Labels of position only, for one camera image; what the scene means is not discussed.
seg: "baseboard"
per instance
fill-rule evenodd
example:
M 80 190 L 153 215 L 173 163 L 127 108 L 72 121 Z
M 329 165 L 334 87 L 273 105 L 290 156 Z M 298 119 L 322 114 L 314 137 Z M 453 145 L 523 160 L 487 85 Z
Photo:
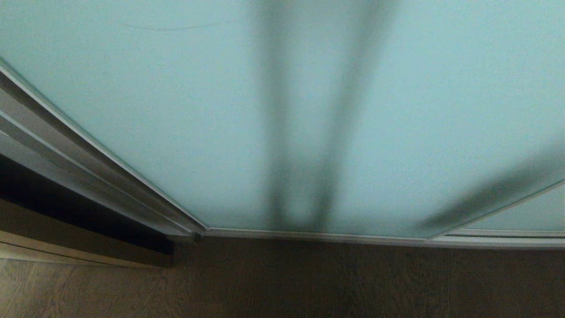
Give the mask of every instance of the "baseboard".
M 0 255 L 81 265 L 162 268 L 171 255 L 140 247 L 0 200 Z
M 447 236 L 465 237 L 513 237 L 513 238 L 565 238 L 565 231 L 539 230 L 481 230 L 459 229 L 449 232 Z
M 374 244 L 407 247 L 445 247 L 482 249 L 565 249 L 565 238 L 512 238 L 512 237 L 439 237 L 418 239 L 401 237 L 379 237 L 373 235 L 348 235 L 324 233 L 300 233 L 287 231 L 225 229 L 212 227 L 206 231 L 208 237 L 286 239 L 332 243 Z

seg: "hardwood floorboard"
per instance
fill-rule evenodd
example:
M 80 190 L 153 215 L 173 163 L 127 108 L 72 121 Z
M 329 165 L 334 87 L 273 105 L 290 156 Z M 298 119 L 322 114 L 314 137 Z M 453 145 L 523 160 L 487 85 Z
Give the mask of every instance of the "hardwood floorboard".
M 204 238 L 173 268 L 0 260 L 0 317 L 565 317 L 565 252 Z

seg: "wooden floor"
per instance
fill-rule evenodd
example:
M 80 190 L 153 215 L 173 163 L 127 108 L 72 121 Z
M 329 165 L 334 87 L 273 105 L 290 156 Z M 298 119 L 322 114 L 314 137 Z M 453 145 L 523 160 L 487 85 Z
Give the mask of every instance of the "wooden floor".
M 0 317 L 565 317 L 565 252 L 205 238 L 163 270 L 0 260 Z

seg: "frosted glass panel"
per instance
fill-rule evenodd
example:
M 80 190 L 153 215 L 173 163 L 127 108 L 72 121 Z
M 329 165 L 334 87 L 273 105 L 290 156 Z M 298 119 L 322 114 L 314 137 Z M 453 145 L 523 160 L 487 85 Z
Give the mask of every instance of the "frosted glass panel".
M 212 227 L 431 237 L 565 178 L 565 2 L 3 1 L 0 56 Z
M 469 229 L 565 231 L 565 185 L 485 218 Z

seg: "dark gap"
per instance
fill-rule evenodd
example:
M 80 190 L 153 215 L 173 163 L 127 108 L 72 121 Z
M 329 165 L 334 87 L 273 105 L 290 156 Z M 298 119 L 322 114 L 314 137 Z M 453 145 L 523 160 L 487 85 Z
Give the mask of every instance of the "dark gap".
M 0 198 L 21 207 L 134 244 L 171 255 L 174 244 L 165 234 L 90 200 L 21 164 L 0 155 Z

